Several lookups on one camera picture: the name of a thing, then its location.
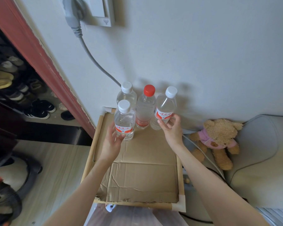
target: water bottle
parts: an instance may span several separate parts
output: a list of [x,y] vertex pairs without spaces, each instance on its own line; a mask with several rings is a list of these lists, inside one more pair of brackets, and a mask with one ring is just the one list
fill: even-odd
[[132,140],[135,126],[135,111],[131,109],[128,100],[121,100],[118,104],[118,110],[114,114],[114,123],[117,136],[126,134],[124,141]]
[[154,114],[156,105],[154,93],[155,87],[146,85],[144,93],[137,99],[135,125],[140,129],[145,129],[149,126],[151,117]]
[[162,120],[165,124],[169,121],[170,117],[176,109],[177,89],[173,86],[169,86],[166,89],[166,93],[159,95],[156,99],[156,109],[154,116],[151,118],[151,128],[159,130],[161,127],[158,124],[158,120]]
[[132,84],[130,82],[124,82],[121,86],[121,91],[117,95],[117,104],[121,100],[128,100],[131,104],[131,109],[135,110],[137,94],[133,91]]

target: bottle label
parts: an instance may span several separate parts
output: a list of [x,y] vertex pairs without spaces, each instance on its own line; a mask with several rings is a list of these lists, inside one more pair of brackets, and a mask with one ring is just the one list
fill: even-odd
[[121,133],[130,133],[133,131],[133,127],[122,127],[122,126],[115,126],[115,129]]
[[161,120],[169,119],[172,116],[172,114],[173,113],[163,113],[163,112],[159,111],[159,109],[157,107],[155,109],[155,117],[157,119],[161,119]]
[[135,122],[136,122],[136,124],[137,124],[138,126],[140,126],[140,127],[146,127],[147,125],[150,124],[150,120],[151,120],[151,119],[149,119],[149,120],[147,120],[147,121],[143,121],[143,120],[140,120],[139,118],[136,117]]

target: wall switch plate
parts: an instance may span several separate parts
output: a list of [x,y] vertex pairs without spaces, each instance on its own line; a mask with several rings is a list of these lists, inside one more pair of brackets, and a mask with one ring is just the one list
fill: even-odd
[[86,7],[86,13],[81,25],[95,25],[111,27],[115,23],[112,0],[82,0]]

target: red bottle cap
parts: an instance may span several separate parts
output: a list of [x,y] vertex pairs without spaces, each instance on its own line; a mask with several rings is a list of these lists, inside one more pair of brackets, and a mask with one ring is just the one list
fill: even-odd
[[152,97],[155,93],[155,87],[152,85],[146,85],[144,87],[144,95],[146,95],[147,97]]

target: yellow slipper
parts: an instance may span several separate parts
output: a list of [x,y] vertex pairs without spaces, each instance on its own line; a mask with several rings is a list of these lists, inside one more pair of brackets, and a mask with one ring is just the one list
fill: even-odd
[[12,81],[14,79],[14,76],[11,73],[0,71],[0,79],[8,79]]
[[0,89],[7,88],[11,85],[11,80],[8,79],[0,79]]

